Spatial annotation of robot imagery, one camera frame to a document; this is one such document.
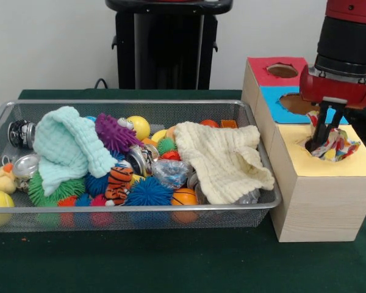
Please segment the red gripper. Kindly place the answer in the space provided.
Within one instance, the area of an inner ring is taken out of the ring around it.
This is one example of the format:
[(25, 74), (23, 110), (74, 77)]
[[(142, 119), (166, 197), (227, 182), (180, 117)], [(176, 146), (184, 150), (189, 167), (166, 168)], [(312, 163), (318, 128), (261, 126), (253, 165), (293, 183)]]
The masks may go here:
[[(305, 65), (300, 76), (300, 94), (303, 100), (320, 104), (319, 111), (309, 113), (310, 122), (314, 127), (309, 151), (315, 151), (327, 141), (330, 131), (339, 127), (345, 107), (366, 107), (366, 77), (339, 76)], [(343, 105), (329, 105), (322, 103), (324, 101)], [(330, 124), (326, 125), (329, 108), (334, 109), (335, 114)]]

